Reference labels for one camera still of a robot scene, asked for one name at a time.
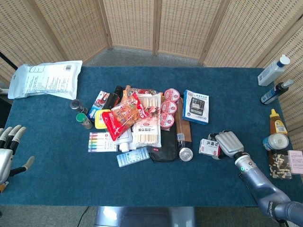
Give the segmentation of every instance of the clear plastic bag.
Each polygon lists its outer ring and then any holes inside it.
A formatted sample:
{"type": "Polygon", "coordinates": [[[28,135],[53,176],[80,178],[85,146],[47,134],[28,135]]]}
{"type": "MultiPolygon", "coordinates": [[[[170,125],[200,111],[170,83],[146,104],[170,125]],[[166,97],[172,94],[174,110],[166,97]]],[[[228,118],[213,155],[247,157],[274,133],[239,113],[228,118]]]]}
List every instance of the clear plastic bag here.
{"type": "Polygon", "coordinates": [[[137,121],[133,126],[133,141],[136,147],[161,147],[160,109],[161,94],[140,95],[138,97],[149,116],[137,121]]]}

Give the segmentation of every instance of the canned food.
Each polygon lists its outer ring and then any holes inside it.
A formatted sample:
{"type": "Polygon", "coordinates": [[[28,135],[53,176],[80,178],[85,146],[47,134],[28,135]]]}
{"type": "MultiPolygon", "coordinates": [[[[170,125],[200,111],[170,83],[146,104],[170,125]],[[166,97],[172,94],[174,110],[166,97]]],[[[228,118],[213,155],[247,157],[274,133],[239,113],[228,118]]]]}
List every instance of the canned food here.
{"type": "Polygon", "coordinates": [[[175,122],[172,115],[168,113],[161,113],[160,115],[160,127],[163,129],[169,129],[175,122]]]}
{"type": "Polygon", "coordinates": [[[174,114],[177,111],[177,105],[170,101],[165,101],[161,104],[161,110],[167,114],[174,114]]]}
{"type": "Polygon", "coordinates": [[[164,97],[168,101],[176,102],[180,98],[180,93],[173,88],[170,88],[164,92],[164,97]]]}

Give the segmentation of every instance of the yellow container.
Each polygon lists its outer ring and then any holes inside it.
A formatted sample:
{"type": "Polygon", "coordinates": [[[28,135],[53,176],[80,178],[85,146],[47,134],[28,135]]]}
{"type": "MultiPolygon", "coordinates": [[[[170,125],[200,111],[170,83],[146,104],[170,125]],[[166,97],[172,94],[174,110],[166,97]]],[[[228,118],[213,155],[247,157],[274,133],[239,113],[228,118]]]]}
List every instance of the yellow container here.
{"type": "Polygon", "coordinates": [[[97,110],[95,115],[95,127],[96,129],[107,129],[103,118],[102,113],[103,112],[110,112],[110,110],[97,110]]]}

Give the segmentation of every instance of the white box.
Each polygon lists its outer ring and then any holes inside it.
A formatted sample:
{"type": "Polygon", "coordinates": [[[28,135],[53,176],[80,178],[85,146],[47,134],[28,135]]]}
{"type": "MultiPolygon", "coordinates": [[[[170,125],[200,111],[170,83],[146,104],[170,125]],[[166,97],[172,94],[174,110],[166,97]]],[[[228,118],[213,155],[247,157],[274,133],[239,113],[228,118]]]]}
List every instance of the white box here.
{"type": "Polygon", "coordinates": [[[219,156],[219,143],[212,140],[201,139],[199,154],[219,156]]]}
{"type": "Polygon", "coordinates": [[[186,90],[182,118],[188,121],[208,124],[209,96],[186,90]]]}

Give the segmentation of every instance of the green lid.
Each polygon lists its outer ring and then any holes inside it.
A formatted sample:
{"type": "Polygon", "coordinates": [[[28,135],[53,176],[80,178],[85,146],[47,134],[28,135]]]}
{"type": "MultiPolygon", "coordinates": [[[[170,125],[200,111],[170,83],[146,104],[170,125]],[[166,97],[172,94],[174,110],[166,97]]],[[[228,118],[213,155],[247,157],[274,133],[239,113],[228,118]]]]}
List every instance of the green lid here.
{"type": "Polygon", "coordinates": [[[78,113],[76,116],[76,120],[79,122],[84,122],[87,116],[84,113],[78,113]]]}

